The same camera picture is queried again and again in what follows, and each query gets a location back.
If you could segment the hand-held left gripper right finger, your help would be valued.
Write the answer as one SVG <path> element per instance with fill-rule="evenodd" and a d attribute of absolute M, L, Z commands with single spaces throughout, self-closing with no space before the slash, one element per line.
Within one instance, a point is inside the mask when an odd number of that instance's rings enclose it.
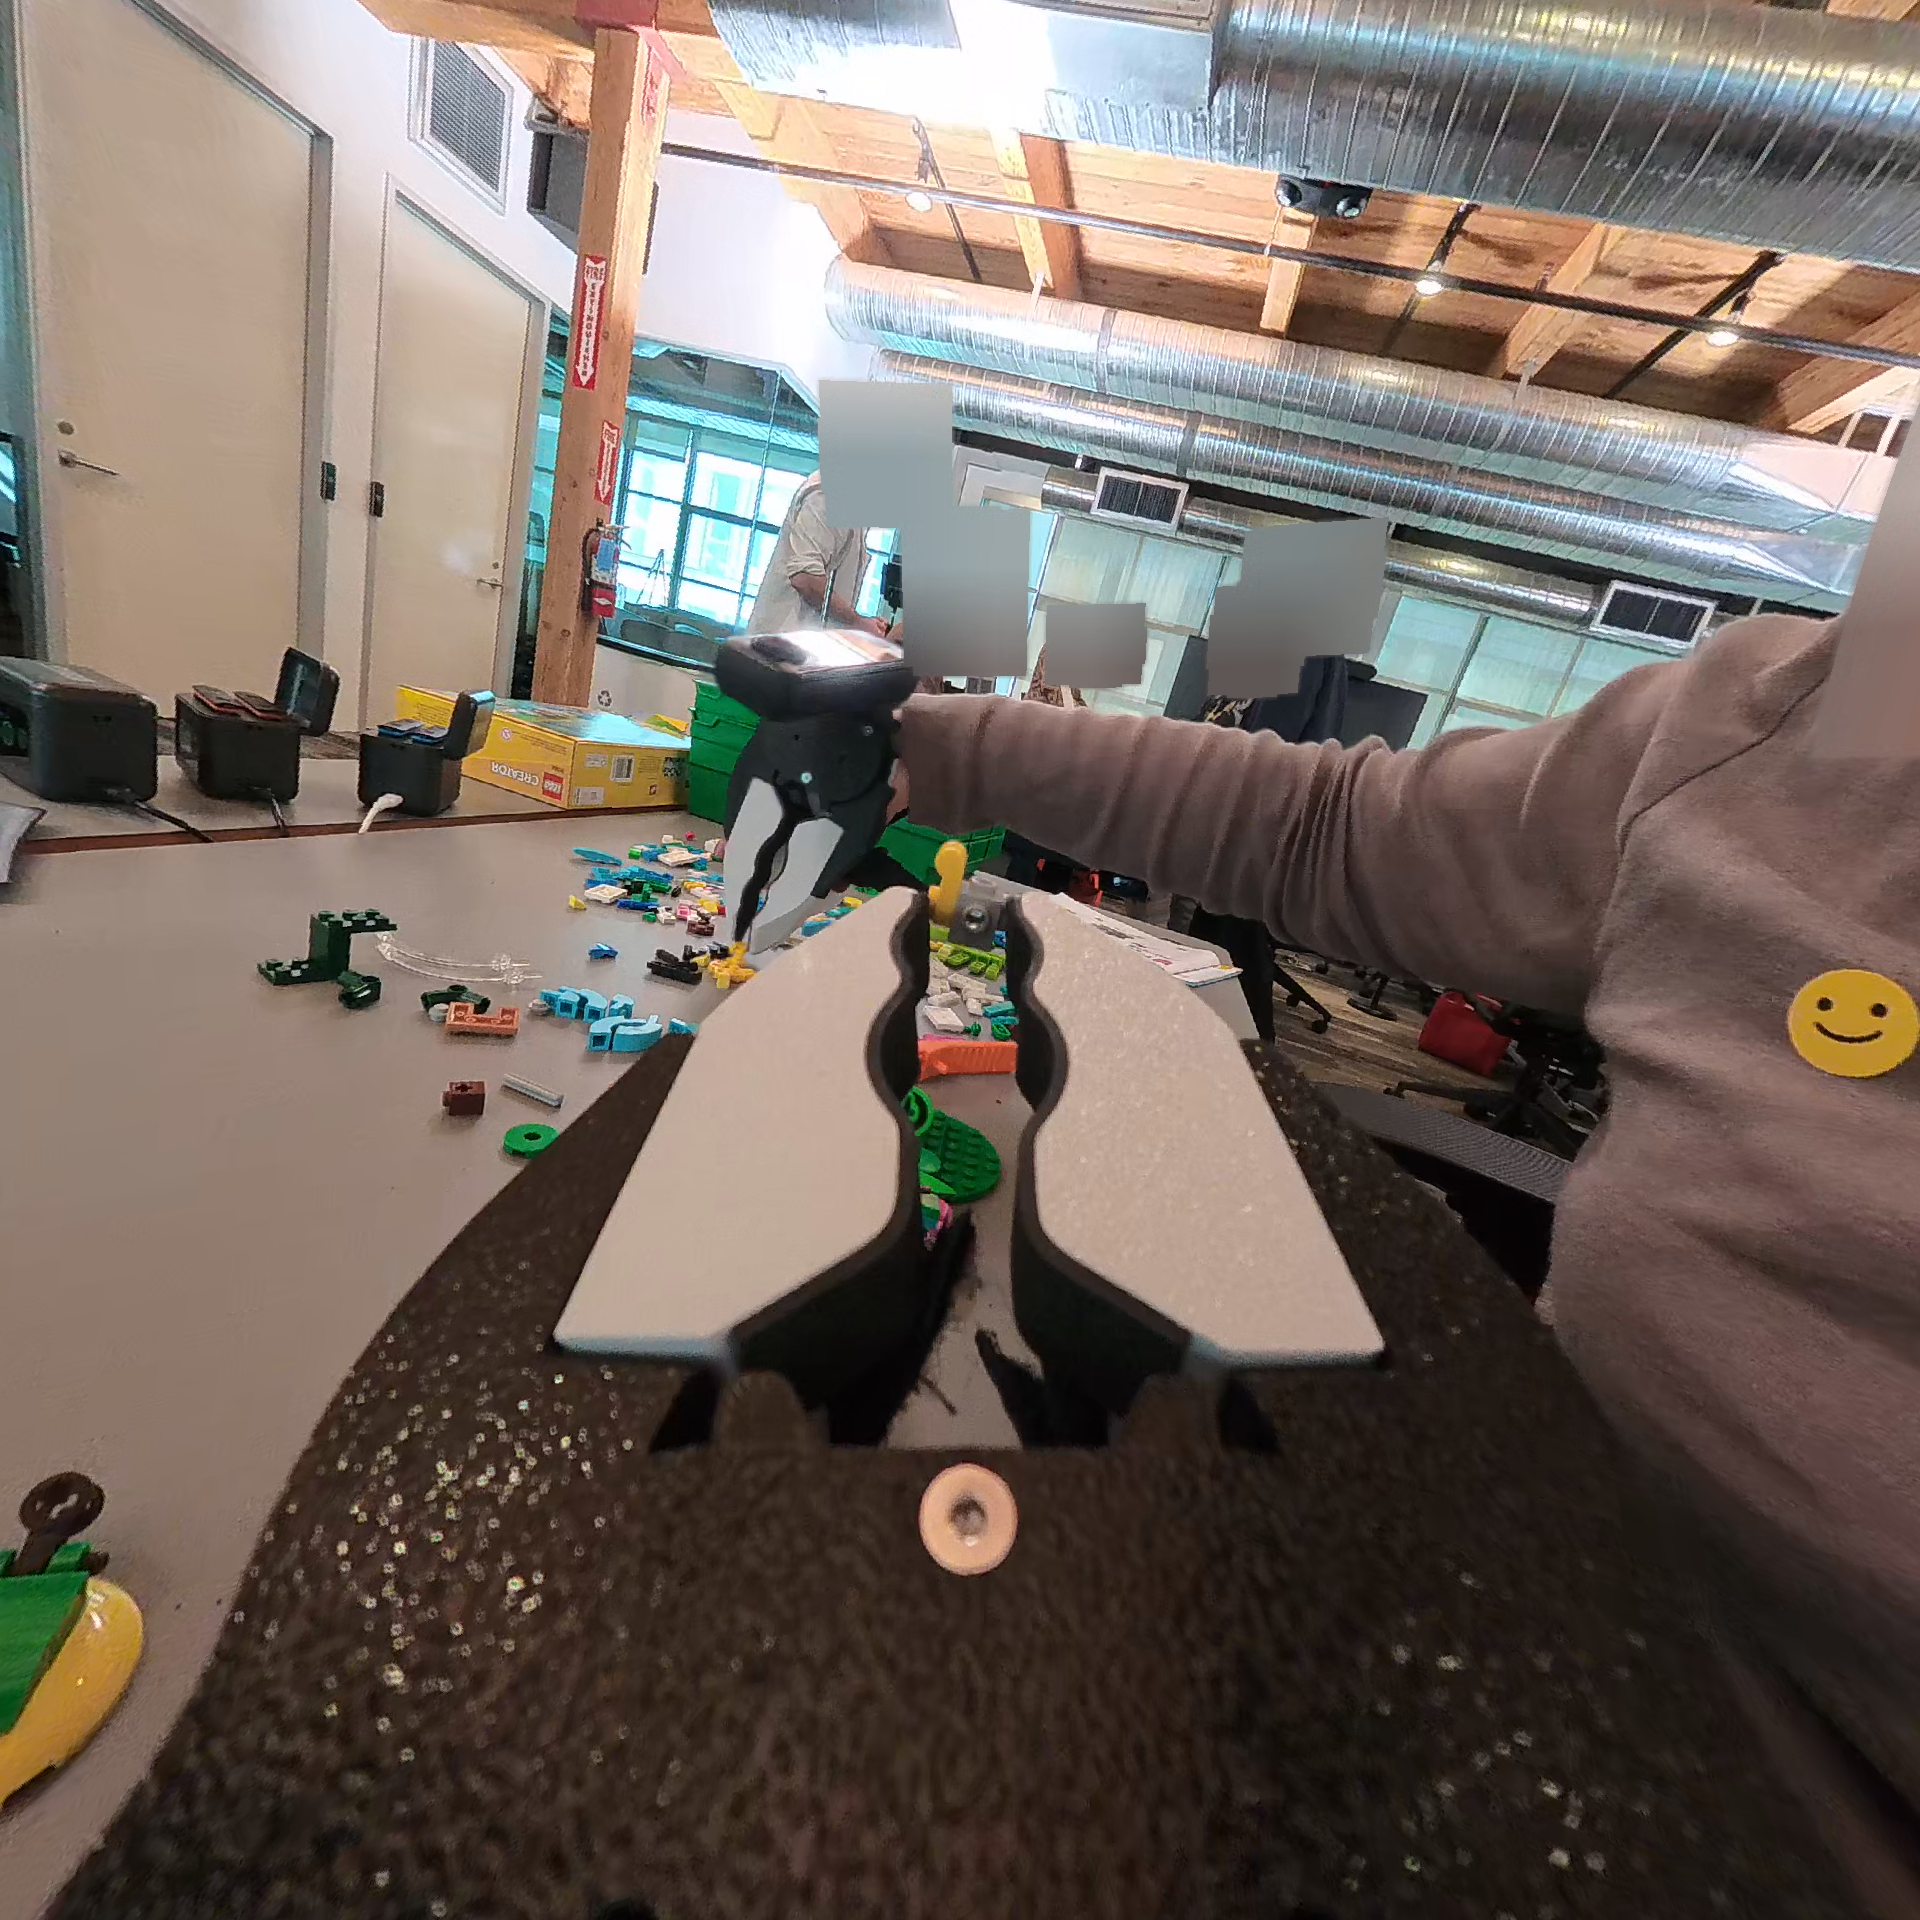
<path fill-rule="evenodd" d="M 1051 1383 L 1377 1368 L 1386 1336 L 1240 1041 L 1067 899 L 1008 906 L 1027 1101 L 1012 1305 Z"/>

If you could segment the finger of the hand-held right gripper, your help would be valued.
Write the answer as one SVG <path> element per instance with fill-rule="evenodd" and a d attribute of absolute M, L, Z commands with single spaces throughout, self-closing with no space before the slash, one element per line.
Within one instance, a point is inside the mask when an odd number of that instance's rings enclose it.
<path fill-rule="evenodd" d="M 771 948 L 804 916 L 805 803 L 755 778 L 724 837 L 729 937 Z"/>
<path fill-rule="evenodd" d="M 822 911 L 842 854 L 845 832 L 836 820 L 785 811 L 743 874 L 747 956 L 781 948 L 801 924 Z"/>

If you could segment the yellow dome green brick assembly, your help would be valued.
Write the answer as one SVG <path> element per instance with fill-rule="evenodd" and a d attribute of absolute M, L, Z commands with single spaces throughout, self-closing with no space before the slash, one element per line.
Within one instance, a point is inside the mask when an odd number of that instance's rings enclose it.
<path fill-rule="evenodd" d="M 91 1543 L 100 1509 L 78 1469 L 21 1500 L 21 1543 L 2 1552 L 2 1802 L 100 1731 L 140 1663 L 140 1607 Z"/>

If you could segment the person's right forearm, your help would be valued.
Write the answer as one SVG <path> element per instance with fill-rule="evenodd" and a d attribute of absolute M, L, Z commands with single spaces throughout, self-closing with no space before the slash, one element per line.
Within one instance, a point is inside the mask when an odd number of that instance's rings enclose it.
<path fill-rule="evenodd" d="M 1576 1014 L 1639 807 L 1826 681 L 1841 621 L 1748 616 L 1571 716 L 1427 747 L 915 696 L 929 829 L 1005 827 L 1325 956 Z"/>

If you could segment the yellow toy box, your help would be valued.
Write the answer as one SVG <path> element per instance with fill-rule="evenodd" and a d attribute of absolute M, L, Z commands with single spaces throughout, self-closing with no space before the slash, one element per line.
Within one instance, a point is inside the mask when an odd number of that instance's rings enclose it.
<path fill-rule="evenodd" d="M 567 808 L 681 807 L 689 740 L 604 708 L 492 700 L 464 778 Z"/>

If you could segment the green plate cactus build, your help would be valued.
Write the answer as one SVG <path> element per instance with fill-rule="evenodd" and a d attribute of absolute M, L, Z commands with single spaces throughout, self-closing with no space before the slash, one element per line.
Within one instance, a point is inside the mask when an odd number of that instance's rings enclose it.
<path fill-rule="evenodd" d="M 921 1229 L 929 1251 L 957 1212 L 998 1186 L 998 1149 L 975 1126 L 933 1106 L 921 1088 L 909 1089 L 902 1106 L 915 1133 Z"/>

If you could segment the cluster of cyan bricks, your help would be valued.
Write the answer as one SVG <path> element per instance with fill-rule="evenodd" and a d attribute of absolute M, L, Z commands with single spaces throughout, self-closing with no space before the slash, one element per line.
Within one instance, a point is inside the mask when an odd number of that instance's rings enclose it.
<path fill-rule="evenodd" d="M 601 997 L 571 985 L 541 989 L 529 1001 L 529 1014 L 578 1025 L 590 1059 L 637 1059 L 667 1038 L 700 1036 L 700 1025 L 689 1018 L 639 1014 L 635 997 Z"/>

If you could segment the paper leaflet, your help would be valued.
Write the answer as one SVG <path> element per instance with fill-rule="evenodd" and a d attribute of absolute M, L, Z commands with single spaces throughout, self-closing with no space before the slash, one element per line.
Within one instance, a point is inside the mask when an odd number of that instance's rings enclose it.
<path fill-rule="evenodd" d="M 1135 952 L 1141 958 L 1154 962 L 1158 974 L 1181 978 L 1186 985 L 1212 985 L 1216 978 L 1236 978 L 1240 969 L 1221 956 L 1207 942 L 1181 942 L 1171 939 L 1165 930 L 1144 926 L 1127 916 L 1111 916 L 1071 894 L 1031 894 L 1031 900 L 1049 900 L 1064 911 L 1073 924 L 1100 932 L 1107 942 Z"/>

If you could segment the red bag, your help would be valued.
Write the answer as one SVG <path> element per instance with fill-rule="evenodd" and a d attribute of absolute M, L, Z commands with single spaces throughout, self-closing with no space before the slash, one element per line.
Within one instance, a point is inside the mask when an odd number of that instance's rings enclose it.
<path fill-rule="evenodd" d="M 1510 1051 L 1503 1014 L 1503 998 L 1447 989 L 1432 998 L 1417 1049 L 1469 1075 L 1493 1078 Z"/>

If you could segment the clear curved piece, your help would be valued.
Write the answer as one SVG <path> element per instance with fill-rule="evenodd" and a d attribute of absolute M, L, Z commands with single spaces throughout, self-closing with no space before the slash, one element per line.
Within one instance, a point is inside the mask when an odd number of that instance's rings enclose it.
<path fill-rule="evenodd" d="M 512 952 L 492 952 L 492 956 L 444 956 L 444 952 L 427 952 L 418 949 L 404 939 L 399 939 L 392 930 L 374 932 L 374 952 L 411 977 L 430 977 L 439 981 L 458 981 L 458 985 L 526 985 L 532 978 L 539 978 L 541 974 L 532 962 L 517 958 Z"/>

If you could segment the black charger box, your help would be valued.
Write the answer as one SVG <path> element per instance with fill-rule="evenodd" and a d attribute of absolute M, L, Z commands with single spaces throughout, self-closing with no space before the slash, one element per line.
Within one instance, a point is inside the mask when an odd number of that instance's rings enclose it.
<path fill-rule="evenodd" d="M 98 669 L 8 657 L 2 778 L 58 803 L 149 803 L 157 705 Z"/>
<path fill-rule="evenodd" d="M 389 808 L 439 820 L 460 795 L 464 759 L 485 744 L 492 693 L 460 693 L 444 728 L 415 717 L 358 733 L 355 795 L 366 817 Z"/>
<path fill-rule="evenodd" d="M 292 803 L 300 790 L 300 740 L 333 725 L 341 672 L 283 650 L 272 697 L 192 686 L 175 696 L 175 759 L 209 800 Z"/>

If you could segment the white door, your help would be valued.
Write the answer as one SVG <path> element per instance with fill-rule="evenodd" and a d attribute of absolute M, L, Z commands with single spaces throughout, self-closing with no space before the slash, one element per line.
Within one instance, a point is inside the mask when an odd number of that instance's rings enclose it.
<path fill-rule="evenodd" d="M 48 647 L 169 716 L 300 641 L 322 132 L 157 2 L 16 2 Z"/>
<path fill-rule="evenodd" d="M 522 281 L 392 195 L 378 281 L 366 721 L 392 717 L 401 686 L 500 686 L 545 317 Z"/>

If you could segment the wooden post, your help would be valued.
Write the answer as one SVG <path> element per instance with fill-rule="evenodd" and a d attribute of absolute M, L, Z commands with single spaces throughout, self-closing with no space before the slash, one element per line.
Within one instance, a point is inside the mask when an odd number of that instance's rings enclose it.
<path fill-rule="evenodd" d="M 558 459 L 541 559 L 532 696 L 587 708 L 596 610 L 587 560 L 614 521 L 635 334 L 657 195 L 670 68 L 657 2 L 580 2 L 595 28 L 578 263 L 563 383 Z"/>

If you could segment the black wall speaker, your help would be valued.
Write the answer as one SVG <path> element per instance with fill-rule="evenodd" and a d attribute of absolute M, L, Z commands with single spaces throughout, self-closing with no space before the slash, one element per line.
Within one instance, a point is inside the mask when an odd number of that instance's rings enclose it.
<path fill-rule="evenodd" d="M 580 245 L 587 132 L 551 124 L 532 126 L 526 208 L 567 251 Z"/>

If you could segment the wall vent grille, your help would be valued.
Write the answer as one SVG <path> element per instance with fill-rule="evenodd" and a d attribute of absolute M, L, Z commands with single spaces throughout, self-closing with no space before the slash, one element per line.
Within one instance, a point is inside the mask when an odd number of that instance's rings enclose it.
<path fill-rule="evenodd" d="M 458 42 L 415 38 L 411 139 L 485 201 L 504 205 L 512 84 Z"/>

